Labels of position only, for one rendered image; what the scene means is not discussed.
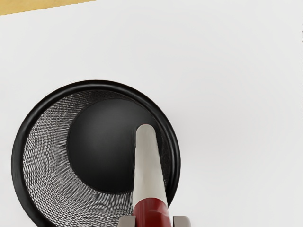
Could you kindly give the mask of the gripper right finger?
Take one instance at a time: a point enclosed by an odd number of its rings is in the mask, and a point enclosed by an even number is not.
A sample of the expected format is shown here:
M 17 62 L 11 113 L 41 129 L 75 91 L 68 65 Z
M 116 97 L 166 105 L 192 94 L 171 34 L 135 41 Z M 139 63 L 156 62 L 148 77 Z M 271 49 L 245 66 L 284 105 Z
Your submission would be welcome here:
M 191 227 L 191 222 L 187 216 L 173 216 L 173 227 Z

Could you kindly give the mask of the black mesh pen holder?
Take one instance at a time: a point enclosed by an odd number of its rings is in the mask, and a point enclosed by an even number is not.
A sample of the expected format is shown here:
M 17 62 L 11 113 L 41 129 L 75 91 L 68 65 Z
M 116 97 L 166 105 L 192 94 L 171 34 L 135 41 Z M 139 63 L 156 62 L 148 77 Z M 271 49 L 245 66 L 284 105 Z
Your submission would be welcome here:
M 15 192 L 37 227 L 117 227 L 133 215 L 136 131 L 156 132 L 168 206 L 180 178 L 175 132 L 162 110 L 129 86 L 88 80 L 42 99 L 12 149 Z

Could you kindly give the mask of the white pen with red cap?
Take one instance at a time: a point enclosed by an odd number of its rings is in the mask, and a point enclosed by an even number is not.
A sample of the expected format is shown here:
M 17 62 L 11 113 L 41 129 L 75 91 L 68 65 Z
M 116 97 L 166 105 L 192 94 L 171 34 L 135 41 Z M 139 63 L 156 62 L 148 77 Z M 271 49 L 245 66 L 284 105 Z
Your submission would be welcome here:
M 154 128 L 136 131 L 133 215 L 135 227 L 172 227 Z

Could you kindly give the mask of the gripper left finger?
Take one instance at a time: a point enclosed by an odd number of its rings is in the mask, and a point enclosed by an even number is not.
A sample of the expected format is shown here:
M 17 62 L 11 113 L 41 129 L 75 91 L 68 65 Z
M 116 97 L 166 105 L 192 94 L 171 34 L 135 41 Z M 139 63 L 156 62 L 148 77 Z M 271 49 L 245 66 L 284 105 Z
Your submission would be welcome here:
M 136 216 L 122 216 L 119 218 L 117 227 L 136 227 L 135 224 Z

